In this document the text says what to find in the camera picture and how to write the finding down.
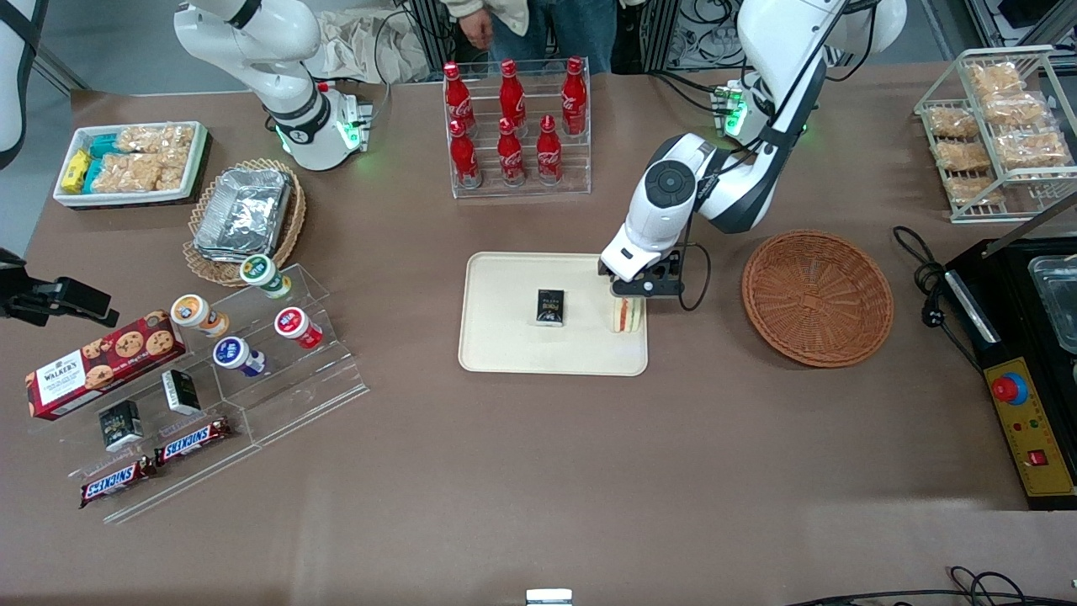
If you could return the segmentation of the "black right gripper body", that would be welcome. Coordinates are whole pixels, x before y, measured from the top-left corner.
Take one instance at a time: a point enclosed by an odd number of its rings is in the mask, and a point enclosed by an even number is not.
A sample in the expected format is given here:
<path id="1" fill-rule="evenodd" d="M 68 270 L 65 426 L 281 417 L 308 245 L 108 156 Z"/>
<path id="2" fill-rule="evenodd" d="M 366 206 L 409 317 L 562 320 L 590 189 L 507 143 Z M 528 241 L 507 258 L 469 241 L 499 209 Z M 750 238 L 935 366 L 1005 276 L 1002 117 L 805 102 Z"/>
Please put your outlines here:
<path id="1" fill-rule="evenodd" d="M 1 316 L 17 319 L 28 325 L 46 325 L 50 315 L 34 287 L 43 281 L 31 279 L 24 268 L 26 260 L 1 249 Z"/>

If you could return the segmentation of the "bystander bare hand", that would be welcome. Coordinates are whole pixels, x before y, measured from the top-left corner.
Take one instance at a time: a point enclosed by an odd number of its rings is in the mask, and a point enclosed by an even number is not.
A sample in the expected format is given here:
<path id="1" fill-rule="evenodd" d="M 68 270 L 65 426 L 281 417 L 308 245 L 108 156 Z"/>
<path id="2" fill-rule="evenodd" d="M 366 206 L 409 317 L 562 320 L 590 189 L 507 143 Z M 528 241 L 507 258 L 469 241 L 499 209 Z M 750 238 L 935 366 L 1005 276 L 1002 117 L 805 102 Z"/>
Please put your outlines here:
<path id="1" fill-rule="evenodd" d="M 463 36 L 476 50 L 490 50 L 493 40 L 493 26 L 489 12 L 485 8 L 458 18 Z"/>

